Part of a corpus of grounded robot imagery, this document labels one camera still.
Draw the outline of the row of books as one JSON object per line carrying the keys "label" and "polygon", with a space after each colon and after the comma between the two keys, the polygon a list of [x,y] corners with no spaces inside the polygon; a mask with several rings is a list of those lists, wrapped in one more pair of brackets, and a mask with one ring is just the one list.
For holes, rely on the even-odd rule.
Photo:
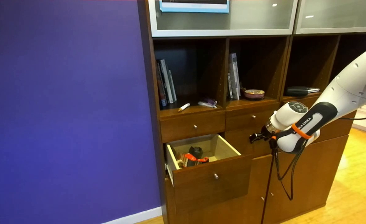
{"label": "row of books", "polygon": [[177,101],[177,94],[171,70],[169,69],[165,59],[158,59],[156,60],[156,63],[159,104],[161,108],[164,108]]}
{"label": "row of books", "polygon": [[229,54],[229,71],[227,74],[227,81],[229,87],[229,95],[232,100],[239,100],[241,96],[241,88],[238,73],[237,54]]}

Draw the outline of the open wooden drawer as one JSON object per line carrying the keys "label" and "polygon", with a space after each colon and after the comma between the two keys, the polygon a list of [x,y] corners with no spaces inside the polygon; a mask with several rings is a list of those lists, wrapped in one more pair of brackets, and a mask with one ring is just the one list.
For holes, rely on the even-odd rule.
{"label": "open wooden drawer", "polygon": [[[210,162],[180,168],[178,153],[187,153],[190,147],[201,147],[203,156],[208,156]],[[218,134],[166,143],[165,152],[177,213],[202,209],[248,193],[251,156],[241,155]]]}

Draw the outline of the closed wooden drawer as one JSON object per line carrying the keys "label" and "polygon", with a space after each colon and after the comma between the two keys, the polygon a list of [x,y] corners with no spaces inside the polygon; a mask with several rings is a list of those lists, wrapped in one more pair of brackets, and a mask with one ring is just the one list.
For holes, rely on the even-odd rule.
{"label": "closed wooden drawer", "polygon": [[163,143],[216,134],[225,130],[225,111],[177,116],[160,121]]}
{"label": "closed wooden drawer", "polygon": [[254,143],[250,143],[249,137],[259,131],[260,130],[257,128],[244,128],[226,131],[225,140],[242,155],[249,154],[253,158],[270,155],[271,149],[268,142],[259,140]]}
{"label": "closed wooden drawer", "polygon": [[226,111],[225,131],[243,128],[261,128],[280,107],[279,103]]}

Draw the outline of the purple and white packet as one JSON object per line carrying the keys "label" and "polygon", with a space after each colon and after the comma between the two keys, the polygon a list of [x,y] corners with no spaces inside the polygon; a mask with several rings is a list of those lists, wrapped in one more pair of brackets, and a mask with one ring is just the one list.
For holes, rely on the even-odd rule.
{"label": "purple and white packet", "polygon": [[217,101],[212,98],[203,98],[197,104],[200,106],[217,108]]}

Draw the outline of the black pouch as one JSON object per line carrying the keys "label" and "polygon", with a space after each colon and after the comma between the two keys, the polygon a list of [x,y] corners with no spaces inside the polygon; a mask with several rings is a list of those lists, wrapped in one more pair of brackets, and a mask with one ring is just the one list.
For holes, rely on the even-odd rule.
{"label": "black pouch", "polygon": [[292,97],[304,97],[309,94],[306,86],[291,86],[287,87],[284,91],[284,96]]}

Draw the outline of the thin dark stand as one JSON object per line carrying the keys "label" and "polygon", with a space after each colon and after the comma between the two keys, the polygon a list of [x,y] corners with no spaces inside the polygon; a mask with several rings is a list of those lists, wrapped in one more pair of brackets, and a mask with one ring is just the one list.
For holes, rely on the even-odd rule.
{"label": "thin dark stand", "polygon": [[267,206],[267,202],[268,202],[268,193],[269,193],[270,184],[271,184],[271,175],[272,175],[272,172],[273,172],[275,157],[278,153],[278,146],[277,146],[276,140],[272,138],[268,142],[269,142],[269,146],[271,148],[271,166],[270,166],[270,170],[269,170],[268,182],[267,182],[267,187],[266,187],[266,194],[265,194],[265,197],[264,197],[264,205],[263,205],[261,224],[264,224],[264,216],[265,216],[266,206]]}

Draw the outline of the small patterned bowl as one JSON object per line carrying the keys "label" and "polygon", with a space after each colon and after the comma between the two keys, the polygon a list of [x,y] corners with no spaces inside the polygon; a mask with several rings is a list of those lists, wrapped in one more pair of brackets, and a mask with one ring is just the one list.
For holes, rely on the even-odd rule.
{"label": "small patterned bowl", "polygon": [[263,90],[248,89],[245,90],[244,96],[248,100],[262,100],[264,99],[265,92]]}

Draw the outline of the heap of tools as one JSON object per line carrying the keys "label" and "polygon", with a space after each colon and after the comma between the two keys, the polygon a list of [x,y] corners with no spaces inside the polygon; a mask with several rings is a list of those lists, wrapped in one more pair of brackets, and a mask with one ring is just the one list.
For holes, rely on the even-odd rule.
{"label": "heap of tools", "polygon": [[203,156],[204,151],[201,147],[190,147],[187,153],[178,153],[177,165],[180,168],[193,167],[205,163],[209,163],[208,156]]}

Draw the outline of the brown wooden cabinet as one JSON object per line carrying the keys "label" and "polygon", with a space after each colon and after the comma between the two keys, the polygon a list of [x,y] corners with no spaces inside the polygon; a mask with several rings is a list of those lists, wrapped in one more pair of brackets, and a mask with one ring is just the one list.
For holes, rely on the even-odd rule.
{"label": "brown wooden cabinet", "polygon": [[366,0],[137,0],[167,224],[326,204],[366,105]]}

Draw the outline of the frosted glass cabinet door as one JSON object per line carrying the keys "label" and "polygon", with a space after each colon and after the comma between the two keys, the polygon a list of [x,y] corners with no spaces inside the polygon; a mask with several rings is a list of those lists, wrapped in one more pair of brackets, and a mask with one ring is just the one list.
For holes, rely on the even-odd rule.
{"label": "frosted glass cabinet door", "polygon": [[366,0],[298,0],[294,34],[366,32]]}
{"label": "frosted glass cabinet door", "polygon": [[290,35],[299,0],[145,0],[152,37]]}

